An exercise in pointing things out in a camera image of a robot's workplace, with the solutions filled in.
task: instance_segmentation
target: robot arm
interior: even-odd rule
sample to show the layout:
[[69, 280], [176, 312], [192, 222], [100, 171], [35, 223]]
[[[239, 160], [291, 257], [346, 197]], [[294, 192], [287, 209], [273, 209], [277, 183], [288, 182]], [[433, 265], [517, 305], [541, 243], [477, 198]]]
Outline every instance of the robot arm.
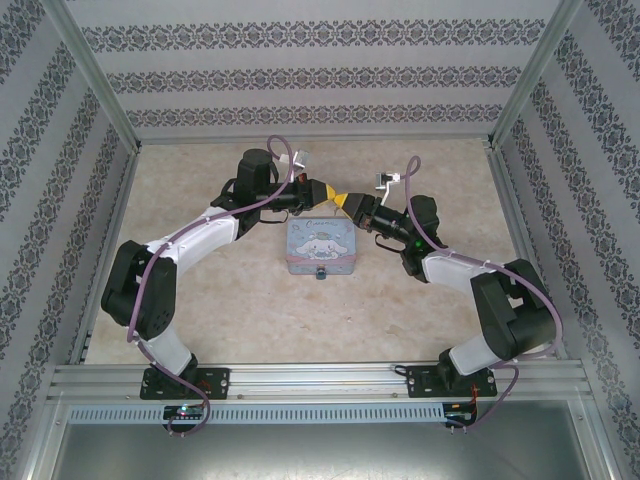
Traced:
[[[296, 158], [302, 156], [301, 152], [296, 154]], [[294, 164], [299, 173], [304, 165], [296, 162], [296, 158]], [[237, 177], [227, 182], [220, 196], [199, 217], [162, 239], [146, 245], [130, 240], [118, 249], [101, 305], [116, 323], [127, 327], [142, 275], [153, 254], [176, 233], [188, 230], [162, 251], [150, 270], [136, 325], [136, 332], [145, 349], [174, 375], [188, 380], [197, 368], [195, 356], [182, 344], [171, 325], [178, 278], [217, 248], [247, 233], [260, 220], [261, 210], [286, 210], [298, 215], [335, 196], [330, 186], [300, 174], [262, 209], [213, 219], [221, 213], [252, 205], [271, 196], [282, 186], [276, 183], [277, 180], [278, 172], [271, 154], [260, 149], [248, 150], [238, 165]], [[187, 228], [195, 223], [200, 224], [192, 229]]]
[[[404, 248], [399, 253], [409, 275], [425, 283], [447, 285], [473, 297], [482, 334], [440, 355], [439, 372], [448, 388], [462, 376], [514, 359], [554, 339], [554, 320], [538, 297], [503, 273], [484, 265], [470, 266], [451, 255], [436, 252], [417, 231], [408, 210], [400, 213], [385, 207], [380, 197], [362, 193], [337, 195], [334, 202], [357, 227], [402, 243]], [[437, 236], [440, 222], [435, 200], [416, 195], [411, 198], [411, 205], [428, 237], [436, 245], [445, 247]], [[519, 259], [504, 268], [528, 280], [546, 295], [529, 262]]]

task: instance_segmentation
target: enclosure wall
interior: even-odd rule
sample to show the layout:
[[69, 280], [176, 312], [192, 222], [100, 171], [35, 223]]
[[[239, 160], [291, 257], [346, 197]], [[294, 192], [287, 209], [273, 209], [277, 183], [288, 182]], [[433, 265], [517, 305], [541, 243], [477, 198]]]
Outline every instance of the enclosure wall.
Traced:
[[502, 155], [624, 478], [640, 476], [640, 2], [585, 2]]
[[144, 141], [487, 134], [558, 0], [68, 2]]
[[68, 361], [129, 152], [42, 6], [2, 2], [0, 478]]

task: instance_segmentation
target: marble floor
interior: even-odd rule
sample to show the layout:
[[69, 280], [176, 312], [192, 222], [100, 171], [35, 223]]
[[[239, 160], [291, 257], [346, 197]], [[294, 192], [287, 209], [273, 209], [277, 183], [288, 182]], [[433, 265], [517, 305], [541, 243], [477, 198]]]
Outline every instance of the marble floor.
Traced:
[[[264, 145], [143, 147], [119, 244], [158, 239], [198, 216], [235, 177], [242, 153], [254, 147]], [[293, 147], [311, 152], [309, 177], [338, 193], [375, 194], [376, 172], [404, 171], [418, 154], [422, 169], [412, 189], [435, 197], [443, 242], [481, 259], [515, 258], [480, 140]], [[392, 189], [387, 206], [404, 210], [402, 186]], [[303, 215], [341, 213], [325, 206]], [[480, 331], [470, 298], [410, 278], [399, 255], [377, 248], [372, 234], [357, 232], [354, 274], [325, 281], [290, 275], [285, 247], [285, 225], [259, 224], [180, 279], [173, 323], [201, 363], [434, 360]], [[125, 336], [100, 312], [87, 363], [146, 363]]]

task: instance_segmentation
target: black bracket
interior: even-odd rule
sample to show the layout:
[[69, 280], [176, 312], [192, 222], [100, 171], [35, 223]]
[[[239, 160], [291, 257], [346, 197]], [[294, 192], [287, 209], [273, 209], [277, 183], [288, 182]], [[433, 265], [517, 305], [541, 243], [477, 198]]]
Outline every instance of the black bracket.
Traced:
[[[209, 400], [226, 400], [230, 374], [231, 370], [228, 368], [197, 368], [195, 379], [191, 383], [202, 390]], [[200, 396], [151, 367], [147, 368], [142, 376], [140, 398], [142, 400], [198, 400]]]
[[409, 398], [471, 397], [474, 388], [478, 397], [498, 394], [496, 379], [488, 368], [460, 377], [450, 389], [445, 386], [437, 365], [396, 365], [394, 371], [407, 379]]

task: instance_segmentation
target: patterned wallpaper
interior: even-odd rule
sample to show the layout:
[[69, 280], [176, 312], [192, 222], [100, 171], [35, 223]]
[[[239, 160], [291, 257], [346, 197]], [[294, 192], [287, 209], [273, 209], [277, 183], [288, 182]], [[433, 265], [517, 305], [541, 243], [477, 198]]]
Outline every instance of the patterned wallpaper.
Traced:
[[489, 133], [558, 0], [69, 1], [140, 138]]
[[585, 2], [502, 145], [623, 478], [640, 478], [640, 15]]
[[68, 362], [128, 164], [35, 0], [0, 6], [0, 479], [22, 468]]

